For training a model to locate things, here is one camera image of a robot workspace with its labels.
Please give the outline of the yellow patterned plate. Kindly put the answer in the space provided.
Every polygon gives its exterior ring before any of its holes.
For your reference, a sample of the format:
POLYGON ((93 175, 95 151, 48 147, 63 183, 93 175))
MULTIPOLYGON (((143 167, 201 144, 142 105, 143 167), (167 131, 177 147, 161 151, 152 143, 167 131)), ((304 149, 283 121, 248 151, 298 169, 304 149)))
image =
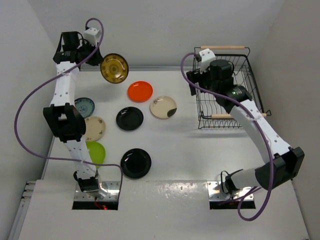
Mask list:
POLYGON ((107 82, 120 84, 129 75, 129 65, 122 55, 110 53, 103 58, 100 64, 100 72, 107 82))

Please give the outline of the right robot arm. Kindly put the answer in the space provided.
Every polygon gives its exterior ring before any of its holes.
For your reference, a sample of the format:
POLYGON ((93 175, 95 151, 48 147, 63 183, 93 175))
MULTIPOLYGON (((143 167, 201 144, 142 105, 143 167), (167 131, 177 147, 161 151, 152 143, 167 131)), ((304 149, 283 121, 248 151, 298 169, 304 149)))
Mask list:
POLYGON ((297 176, 305 153, 275 132, 247 89, 234 83, 233 72, 233 64, 218 59, 211 61, 204 71, 188 71, 186 77, 192 87, 215 96, 216 102, 243 127, 265 162, 258 168, 227 175, 224 181, 227 192, 231 194, 244 187, 274 189, 297 176))

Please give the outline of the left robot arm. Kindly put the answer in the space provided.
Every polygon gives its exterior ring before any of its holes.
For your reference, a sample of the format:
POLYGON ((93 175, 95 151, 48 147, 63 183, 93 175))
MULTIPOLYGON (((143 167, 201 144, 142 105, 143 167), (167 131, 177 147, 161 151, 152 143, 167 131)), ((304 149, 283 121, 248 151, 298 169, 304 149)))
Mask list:
POLYGON ((53 98, 43 109, 44 118, 53 135, 68 149, 71 158, 76 160, 73 174, 80 190, 92 197, 103 194, 99 173, 92 164, 85 141, 85 119, 75 107, 76 81, 81 64, 97 66, 102 56, 97 47, 101 31, 88 28, 83 33, 63 32, 53 61, 56 64, 57 80, 53 98))

